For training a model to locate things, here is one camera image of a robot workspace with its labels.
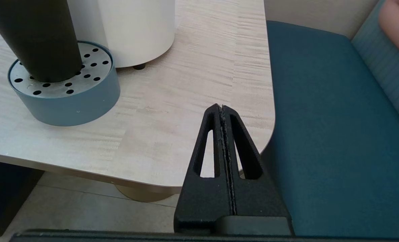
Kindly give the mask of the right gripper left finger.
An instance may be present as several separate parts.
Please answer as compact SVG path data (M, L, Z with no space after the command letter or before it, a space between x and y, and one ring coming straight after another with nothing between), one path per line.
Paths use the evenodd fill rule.
M233 214L222 108L213 104L204 112L174 214L175 233L210 234L218 219ZM213 135L214 177L201 177L208 133Z

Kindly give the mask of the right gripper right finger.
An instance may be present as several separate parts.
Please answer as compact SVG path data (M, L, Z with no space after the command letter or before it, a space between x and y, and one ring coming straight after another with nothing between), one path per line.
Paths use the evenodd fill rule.
M290 219L291 215L241 117L234 109L223 106L222 121L233 214Z

